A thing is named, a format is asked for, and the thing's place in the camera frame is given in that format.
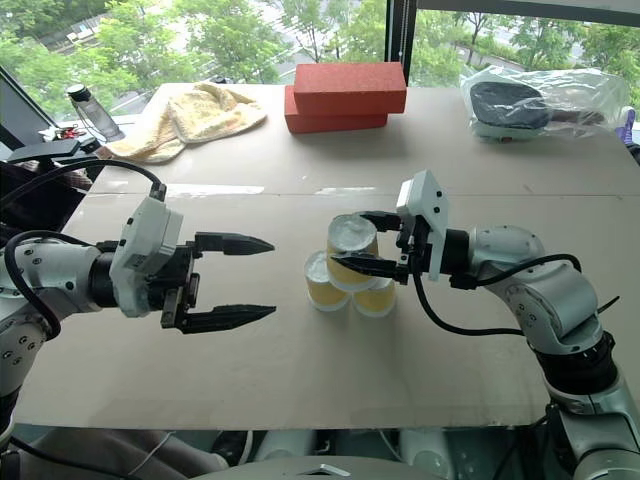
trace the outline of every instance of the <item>foam block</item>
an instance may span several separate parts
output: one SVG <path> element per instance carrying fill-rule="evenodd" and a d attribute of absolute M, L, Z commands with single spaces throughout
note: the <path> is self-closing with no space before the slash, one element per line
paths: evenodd
<path fill-rule="evenodd" d="M 407 86 L 399 62 L 314 63 L 296 67 L 294 94 L 304 115 L 403 113 Z"/>
<path fill-rule="evenodd" d="M 284 119 L 291 133 L 331 132 L 384 127 L 387 115 L 301 115 L 296 107 L 293 86 L 284 89 Z"/>

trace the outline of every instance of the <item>towel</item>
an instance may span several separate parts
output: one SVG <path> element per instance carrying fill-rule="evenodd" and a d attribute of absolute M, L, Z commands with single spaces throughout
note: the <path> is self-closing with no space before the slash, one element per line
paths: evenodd
<path fill-rule="evenodd" d="M 104 145 L 96 152 L 98 156 L 162 163 L 189 143 L 242 132 L 266 117 L 255 100 L 214 83 L 177 85 L 179 88 L 173 88 L 175 93 L 162 100 L 159 108 L 145 109 L 126 138 Z"/>

